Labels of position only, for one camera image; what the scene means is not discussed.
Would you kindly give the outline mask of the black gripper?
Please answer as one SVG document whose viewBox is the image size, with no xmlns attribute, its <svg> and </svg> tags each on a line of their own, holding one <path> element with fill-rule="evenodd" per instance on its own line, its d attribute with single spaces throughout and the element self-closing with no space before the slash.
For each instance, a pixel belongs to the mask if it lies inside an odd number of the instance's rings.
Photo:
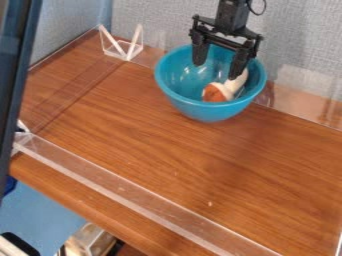
<svg viewBox="0 0 342 256">
<path fill-rule="evenodd" d="M 215 44 L 236 51 L 232 58 L 228 79 L 235 80 L 242 74 L 250 56 L 255 57 L 263 37 L 247 28 L 248 15 L 262 15 L 251 7 L 252 0 L 219 0 L 216 16 L 208 18 L 195 14 L 190 37 L 192 43 L 192 62 L 204 64 L 208 48 Z"/>
</svg>

